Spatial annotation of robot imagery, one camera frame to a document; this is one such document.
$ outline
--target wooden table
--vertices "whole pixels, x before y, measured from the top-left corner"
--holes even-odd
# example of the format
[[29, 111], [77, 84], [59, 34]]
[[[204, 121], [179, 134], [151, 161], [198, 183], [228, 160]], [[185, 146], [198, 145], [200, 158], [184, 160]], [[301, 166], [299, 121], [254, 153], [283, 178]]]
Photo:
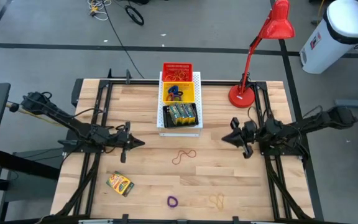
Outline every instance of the wooden table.
[[[76, 112], [94, 106], [98, 83], [96, 79], [84, 80]], [[290, 123], [283, 83], [267, 82], [267, 86], [275, 118]], [[244, 159], [242, 149], [221, 141], [231, 132], [232, 117], [237, 116], [241, 123], [249, 120], [247, 109], [230, 104], [229, 89], [229, 86], [202, 86], [204, 126], [201, 136], [184, 138], [158, 135], [158, 85], [114, 85], [107, 126], [131, 121], [133, 135], [146, 144], [128, 152], [125, 164], [119, 161], [121, 149], [102, 154], [91, 218], [121, 218], [126, 213], [131, 219], [232, 220], [233, 216], [238, 216], [240, 220], [272, 221], [265, 162], [258, 144], [253, 145], [254, 155]], [[252, 109], [250, 116], [257, 121]], [[91, 117], [90, 111], [78, 119], [90, 122]], [[183, 156], [179, 165], [172, 164], [179, 150], [190, 149], [197, 152], [195, 158]], [[64, 162], [51, 213], [59, 211], [77, 188], [83, 156], [83, 153], [73, 153]], [[305, 213], [313, 217], [302, 162], [295, 156], [282, 156], [282, 163], [288, 191]], [[106, 185], [114, 171], [135, 183], [127, 197]], [[278, 189], [276, 192], [280, 214], [284, 217], [282, 197]], [[209, 200], [211, 195], [217, 194], [224, 195], [221, 211]], [[87, 195], [85, 191], [80, 213], [85, 210]], [[178, 199], [176, 208], [167, 207], [169, 195]]]

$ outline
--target white wire rack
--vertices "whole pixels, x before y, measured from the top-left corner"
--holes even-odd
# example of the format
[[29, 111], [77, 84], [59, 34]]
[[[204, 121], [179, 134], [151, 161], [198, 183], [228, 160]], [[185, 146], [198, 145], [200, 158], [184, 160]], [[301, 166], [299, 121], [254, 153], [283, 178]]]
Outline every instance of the white wire rack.
[[162, 106], [162, 72], [160, 72], [160, 84], [158, 87], [158, 106], [157, 106], [157, 128], [160, 136], [181, 136], [181, 137], [198, 137], [203, 128], [203, 105], [201, 101], [201, 73], [193, 72], [193, 82], [195, 88], [195, 103], [197, 107], [198, 125], [190, 128], [166, 129], [164, 128], [164, 118]]

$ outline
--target red desk lamp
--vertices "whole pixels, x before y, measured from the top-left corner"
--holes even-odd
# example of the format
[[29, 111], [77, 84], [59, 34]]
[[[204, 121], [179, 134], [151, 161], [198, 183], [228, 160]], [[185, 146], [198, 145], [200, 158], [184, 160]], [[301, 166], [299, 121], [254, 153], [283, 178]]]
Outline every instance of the red desk lamp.
[[248, 83], [248, 69], [251, 56], [262, 39], [288, 39], [295, 36], [295, 31], [288, 21], [288, 13], [290, 11], [290, 3], [288, 0], [277, 0], [273, 9], [270, 10], [268, 17], [259, 31], [258, 36], [249, 45], [250, 49], [247, 57], [246, 69], [242, 74], [241, 84], [235, 85], [230, 89], [229, 100], [238, 108], [249, 107], [255, 101], [255, 93], [252, 91]]

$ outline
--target lamp shade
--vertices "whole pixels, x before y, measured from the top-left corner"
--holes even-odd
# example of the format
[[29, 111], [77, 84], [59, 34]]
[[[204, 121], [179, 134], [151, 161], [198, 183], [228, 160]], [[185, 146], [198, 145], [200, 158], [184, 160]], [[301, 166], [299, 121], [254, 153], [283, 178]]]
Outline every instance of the lamp shade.
[[262, 28], [260, 37], [263, 39], [288, 39], [295, 36], [295, 31], [290, 21], [288, 13], [290, 3], [288, 0], [277, 0], [271, 11], [270, 21]]

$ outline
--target green battery package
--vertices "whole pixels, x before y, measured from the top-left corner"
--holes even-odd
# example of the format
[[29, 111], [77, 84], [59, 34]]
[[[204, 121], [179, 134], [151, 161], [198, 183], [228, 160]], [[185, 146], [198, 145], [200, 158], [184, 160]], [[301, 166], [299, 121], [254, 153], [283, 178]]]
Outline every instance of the green battery package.
[[193, 107], [191, 106], [191, 103], [186, 103], [184, 104], [186, 112], [189, 116], [189, 124], [194, 124], [196, 123], [196, 113], [193, 110]]
[[183, 103], [175, 103], [175, 106], [178, 108], [178, 111], [181, 116], [181, 123], [188, 124], [189, 123], [189, 116], [186, 112], [185, 105]]
[[171, 114], [171, 119], [174, 125], [181, 124], [181, 116], [176, 105], [169, 106], [169, 113]]

